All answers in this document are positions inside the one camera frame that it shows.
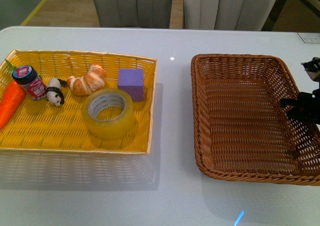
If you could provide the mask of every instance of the bread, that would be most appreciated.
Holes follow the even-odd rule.
[[[84,96],[102,89],[105,86],[105,81],[106,72],[104,69],[97,64],[92,64],[84,76],[77,78],[70,76],[67,85],[74,94]]]

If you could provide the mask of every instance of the tape roll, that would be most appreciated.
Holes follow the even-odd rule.
[[[123,111],[111,120],[98,119],[99,113],[109,107],[119,107]],[[84,101],[81,112],[88,130],[101,139],[122,137],[135,123],[133,101],[120,89],[102,89],[91,94]]]

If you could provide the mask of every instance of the chair back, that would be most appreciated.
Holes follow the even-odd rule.
[[[101,27],[169,28],[173,0],[94,0]]]
[[[184,0],[186,29],[260,31],[276,0]]]

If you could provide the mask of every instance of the carrot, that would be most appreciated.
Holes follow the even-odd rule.
[[[10,121],[20,103],[26,97],[26,91],[15,81],[6,87],[0,103],[0,130]]]

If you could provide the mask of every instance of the jar label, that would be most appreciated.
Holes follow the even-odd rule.
[[[14,72],[13,75],[16,78],[23,78],[27,75],[29,75],[32,71],[32,68],[30,66],[22,66],[18,67]]]
[[[23,86],[32,99],[39,100],[46,97],[46,86],[39,76],[29,84]]]

